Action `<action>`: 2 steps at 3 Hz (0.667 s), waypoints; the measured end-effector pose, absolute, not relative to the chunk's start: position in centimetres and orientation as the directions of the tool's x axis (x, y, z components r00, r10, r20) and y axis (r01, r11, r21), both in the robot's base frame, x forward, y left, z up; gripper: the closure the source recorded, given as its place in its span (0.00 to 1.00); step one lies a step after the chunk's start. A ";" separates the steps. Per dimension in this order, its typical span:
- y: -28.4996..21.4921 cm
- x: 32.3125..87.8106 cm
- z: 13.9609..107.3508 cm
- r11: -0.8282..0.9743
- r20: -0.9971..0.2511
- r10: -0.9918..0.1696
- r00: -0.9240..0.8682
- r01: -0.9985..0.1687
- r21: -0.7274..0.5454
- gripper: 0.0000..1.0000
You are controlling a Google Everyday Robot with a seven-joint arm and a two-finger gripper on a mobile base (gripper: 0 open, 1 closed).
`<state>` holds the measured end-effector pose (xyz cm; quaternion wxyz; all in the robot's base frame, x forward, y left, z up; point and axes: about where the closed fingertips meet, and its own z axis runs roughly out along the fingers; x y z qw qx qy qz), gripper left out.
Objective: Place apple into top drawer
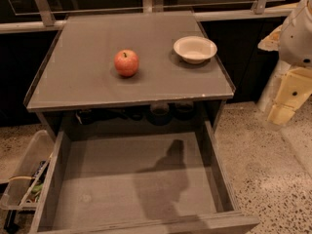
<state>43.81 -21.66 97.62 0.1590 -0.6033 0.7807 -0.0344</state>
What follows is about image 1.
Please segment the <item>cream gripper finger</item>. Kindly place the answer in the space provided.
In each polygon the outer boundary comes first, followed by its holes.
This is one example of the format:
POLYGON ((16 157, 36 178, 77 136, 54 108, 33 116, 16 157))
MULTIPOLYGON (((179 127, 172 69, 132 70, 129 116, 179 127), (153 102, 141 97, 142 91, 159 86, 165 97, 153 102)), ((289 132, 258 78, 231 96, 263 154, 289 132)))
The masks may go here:
POLYGON ((267 121, 278 126, 287 124, 311 95, 312 69, 296 66, 289 70, 282 76, 267 121))
POLYGON ((276 27, 270 34, 264 37, 257 45, 262 51, 272 52, 279 51, 280 34, 282 26, 276 27))

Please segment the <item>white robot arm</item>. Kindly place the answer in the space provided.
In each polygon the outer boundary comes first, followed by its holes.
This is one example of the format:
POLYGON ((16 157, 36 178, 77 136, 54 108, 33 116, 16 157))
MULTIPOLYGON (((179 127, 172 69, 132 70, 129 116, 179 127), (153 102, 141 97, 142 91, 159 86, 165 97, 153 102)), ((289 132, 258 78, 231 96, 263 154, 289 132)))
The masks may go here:
POLYGON ((267 123, 285 126, 311 95, 311 68, 291 66, 279 59, 257 107, 264 113, 267 123))

